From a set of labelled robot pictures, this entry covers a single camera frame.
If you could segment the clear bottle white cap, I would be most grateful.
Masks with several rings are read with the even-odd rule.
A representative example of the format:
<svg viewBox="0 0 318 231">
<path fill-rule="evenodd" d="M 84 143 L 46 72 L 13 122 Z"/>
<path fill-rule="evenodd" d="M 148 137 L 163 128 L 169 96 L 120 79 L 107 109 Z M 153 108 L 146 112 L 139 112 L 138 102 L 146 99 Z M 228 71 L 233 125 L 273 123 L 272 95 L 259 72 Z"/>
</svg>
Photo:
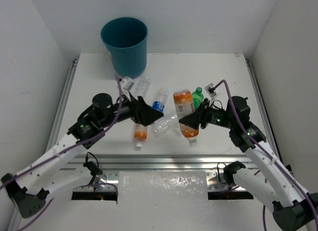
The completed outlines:
<svg viewBox="0 0 318 231">
<path fill-rule="evenodd" d="M 164 115 L 162 118 L 156 120 L 152 126 L 152 131 L 157 137 L 170 130 L 173 130 L 178 135 L 181 135 L 178 116 L 175 112 Z"/>
</svg>

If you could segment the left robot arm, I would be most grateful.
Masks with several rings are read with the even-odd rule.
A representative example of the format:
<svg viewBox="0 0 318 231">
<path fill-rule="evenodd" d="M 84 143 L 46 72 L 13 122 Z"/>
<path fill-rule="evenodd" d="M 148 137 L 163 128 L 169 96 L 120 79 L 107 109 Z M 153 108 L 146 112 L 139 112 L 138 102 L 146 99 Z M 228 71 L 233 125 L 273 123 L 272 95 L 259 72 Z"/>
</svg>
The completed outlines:
<svg viewBox="0 0 318 231">
<path fill-rule="evenodd" d="M 162 116 L 162 112 L 147 105 L 141 96 L 119 98 L 114 104 L 109 94 L 99 93 L 93 97 L 91 106 L 53 147 L 17 174 L 4 175 L 1 187 L 21 216 L 30 218 L 59 193 L 79 186 L 106 183 L 106 175 L 101 168 L 87 160 L 63 178 L 55 179 L 53 175 L 74 157 L 87 152 L 111 126 L 127 119 L 147 126 Z"/>
</svg>

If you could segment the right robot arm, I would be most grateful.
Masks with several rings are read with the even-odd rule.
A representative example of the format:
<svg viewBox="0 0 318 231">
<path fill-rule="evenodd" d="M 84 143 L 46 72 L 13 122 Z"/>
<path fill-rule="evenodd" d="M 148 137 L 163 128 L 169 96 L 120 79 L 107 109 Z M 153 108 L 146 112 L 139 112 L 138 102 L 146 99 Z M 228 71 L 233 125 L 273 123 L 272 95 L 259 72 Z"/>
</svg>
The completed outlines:
<svg viewBox="0 0 318 231">
<path fill-rule="evenodd" d="M 241 162 L 235 161 L 223 169 L 228 185 L 238 185 L 260 201 L 283 231 L 296 231 L 318 214 L 318 195 L 300 185 L 275 155 L 265 135 L 249 120 L 247 99 L 233 96 L 227 108 L 214 108 L 208 99 L 199 108 L 179 121 L 193 129 L 205 129 L 207 124 L 228 128 L 232 143 L 247 156 L 264 179 L 257 178 Z"/>
</svg>

